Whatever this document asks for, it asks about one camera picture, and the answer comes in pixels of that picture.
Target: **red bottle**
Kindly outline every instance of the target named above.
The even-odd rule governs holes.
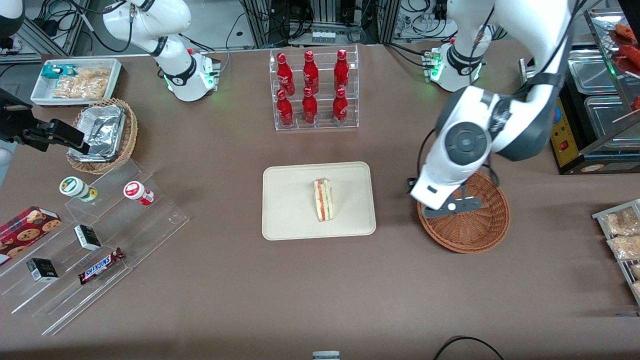
[[[287,57],[284,53],[278,53],[278,82],[280,88],[287,92],[288,96],[296,93],[296,87],[293,85],[293,71],[287,63]]]
[[[320,91],[320,79],[313,51],[305,51],[305,67],[302,69],[302,74],[305,77],[305,86],[309,86],[313,93],[317,94]]]
[[[305,87],[305,98],[302,99],[302,108],[305,110],[305,122],[309,125],[315,124],[318,115],[318,102],[310,86]]]
[[[293,107],[291,107],[291,102],[287,99],[287,94],[282,89],[278,89],[276,95],[278,96],[276,107],[278,108],[278,115],[280,116],[282,126],[292,127]]]
[[[339,88],[333,100],[333,123],[336,126],[343,126],[347,122],[347,106],[349,102],[344,98],[344,88]]]
[[[335,62],[333,68],[333,87],[336,91],[339,88],[347,88],[349,85],[349,64],[347,63],[347,51],[345,49],[338,50],[338,61]]]

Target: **white tray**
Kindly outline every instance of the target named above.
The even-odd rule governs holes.
[[[110,99],[111,96],[113,96],[113,92],[116,88],[116,82],[118,81],[118,76],[120,75],[120,69],[122,68],[122,64],[120,64],[120,62],[114,58],[70,58],[47,60],[44,62],[42,67],[44,68],[49,64],[75,65],[76,67],[106,67],[111,69],[107,88],[104,92],[104,96],[100,100]],[[31,93],[31,101],[33,101],[34,104],[40,106],[83,106],[100,101],[91,99],[62,99],[53,97],[53,90],[57,85],[58,79],[47,79],[43,76],[38,76],[36,85],[33,87],[33,91]]]
[[[313,183],[331,180],[335,217],[317,219]],[[270,167],[262,175],[262,235],[267,240],[370,235],[376,230],[371,172],[361,161]]]

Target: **robotic arm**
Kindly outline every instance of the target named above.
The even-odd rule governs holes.
[[[452,193],[490,152],[519,161],[542,151],[571,44],[571,36],[564,37],[572,17],[568,0],[450,0],[449,13],[459,24],[458,37],[438,49],[431,80],[454,93],[438,118],[438,138],[411,191],[430,217],[460,212],[463,199]],[[524,101],[470,85],[491,40],[486,24],[501,25],[536,60]]]
[[[0,4],[0,39],[15,34],[24,20],[22,0],[2,0]],[[84,134],[58,120],[44,122],[34,118],[31,105],[0,89],[0,140],[28,145],[46,151],[49,144],[60,144],[83,154],[89,151]]]
[[[191,12],[183,0],[120,1],[105,8],[102,20],[115,38],[131,41],[156,59],[169,90],[178,99],[195,101],[215,90],[215,67],[220,65],[190,53],[176,36],[191,25]],[[85,23],[93,31],[91,24]]]

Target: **sandwich slice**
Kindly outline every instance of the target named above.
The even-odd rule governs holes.
[[[316,192],[316,211],[318,221],[329,221],[333,219],[333,202],[331,200],[331,183],[329,179],[318,179],[314,181]]]

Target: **clear acrylic display stand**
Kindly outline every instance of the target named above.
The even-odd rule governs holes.
[[[302,68],[305,66],[305,51],[307,49],[277,49],[271,50],[269,54],[269,76],[271,78],[271,100],[273,102],[273,118],[275,120],[276,130],[313,130],[313,129],[344,129],[353,128],[360,125],[360,111],[358,108],[358,98],[360,92],[358,90],[358,48],[356,46],[343,47],[313,47],[310,48],[314,52],[314,59],[318,66],[320,77],[320,91],[315,95],[318,103],[318,119],[314,125],[305,122],[304,112],[302,109],[302,99],[304,98],[303,89],[305,81],[302,74]],[[339,49],[347,51],[347,62],[349,63],[349,85],[346,88],[345,98],[349,102],[347,107],[347,120],[343,126],[336,126],[333,123],[333,100],[335,99],[335,88],[333,87],[333,68],[337,60]],[[296,93],[289,97],[293,106],[293,126],[284,127],[278,116],[278,108],[276,103],[276,91],[280,88],[278,82],[278,62],[276,55],[284,53],[287,55],[287,63],[293,71],[293,83],[296,86]]]
[[[153,191],[151,205],[124,197],[124,185],[133,180]],[[68,201],[58,211],[63,225],[50,238],[40,240],[40,246],[5,265],[10,267],[0,275],[0,301],[12,313],[33,315],[42,335],[60,331],[189,221],[151,180],[151,173],[133,160],[111,169],[92,186],[98,190],[93,202]],[[100,250],[80,246],[74,232],[78,224],[94,229]],[[78,275],[118,247],[125,258],[81,285]],[[50,259],[60,278],[49,284],[35,282],[26,266],[31,258]]]

